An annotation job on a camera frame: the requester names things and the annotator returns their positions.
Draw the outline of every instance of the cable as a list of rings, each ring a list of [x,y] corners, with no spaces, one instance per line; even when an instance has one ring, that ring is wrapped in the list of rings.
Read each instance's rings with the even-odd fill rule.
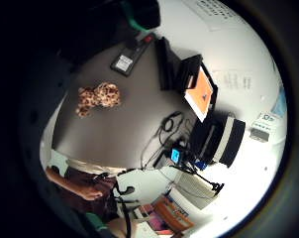
[[[176,129],[175,128],[175,123],[174,120],[172,118],[177,117],[177,116],[181,116],[180,120],[178,121],[177,125],[176,125]],[[141,152],[141,170],[144,170],[147,165],[149,164],[150,161],[152,161],[152,159],[157,155],[157,152],[162,149],[165,148],[166,142],[176,133],[178,132],[182,122],[184,119],[184,114],[180,111],[175,111],[173,113],[171,113],[170,115],[168,115],[167,117],[163,118],[163,120],[161,121],[158,129],[156,130],[156,132],[150,137],[149,141],[147,142],[147,144],[145,145],[145,147],[143,148],[142,152]],[[162,142],[161,140],[161,133],[162,132],[166,132],[166,133],[170,133],[167,138],[164,140],[164,142]],[[146,162],[146,164],[144,165],[144,154],[145,151],[147,150],[147,148],[149,147],[151,141],[158,136],[159,142],[160,142],[160,147],[150,156],[149,160]]]
[[[172,184],[174,184],[174,186],[180,188],[181,190],[187,192],[188,194],[190,194],[190,195],[192,195],[192,196],[194,196],[194,197],[197,197],[197,198],[203,198],[203,199],[212,199],[212,198],[215,196],[215,195],[214,195],[214,196],[212,196],[212,197],[207,197],[207,196],[199,196],[199,195],[197,195],[197,194],[194,194],[194,193],[188,191],[187,189],[185,189],[184,187],[182,187],[181,185],[176,184],[174,180],[172,180],[172,179],[170,179],[169,177],[167,177],[161,170],[158,170],[158,171],[159,171],[159,172],[160,172],[166,179],[168,179]]]

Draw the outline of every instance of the desk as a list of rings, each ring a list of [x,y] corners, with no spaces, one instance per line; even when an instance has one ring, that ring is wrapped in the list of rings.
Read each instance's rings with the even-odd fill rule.
[[[55,124],[52,147],[56,151],[100,166],[139,168],[142,149],[163,117],[180,110],[195,118],[180,94],[159,90],[154,44],[149,45],[129,77],[110,68],[122,48],[115,46],[88,61],[69,87]],[[78,87],[97,86],[103,81],[118,85],[122,105],[95,107],[80,119],[75,114]],[[158,142],[153,143],[148,155],[157,147]]]

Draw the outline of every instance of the teddy bear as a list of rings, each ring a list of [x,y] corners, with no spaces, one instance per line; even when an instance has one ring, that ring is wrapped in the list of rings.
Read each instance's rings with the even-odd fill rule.
[[[79,103],[76,114],[80,118],[89,115],[89,110],[95,106],[114,107],[121,104],[119,88],[110,82],[102,82],[94,88],[80,87],[78,95]]]

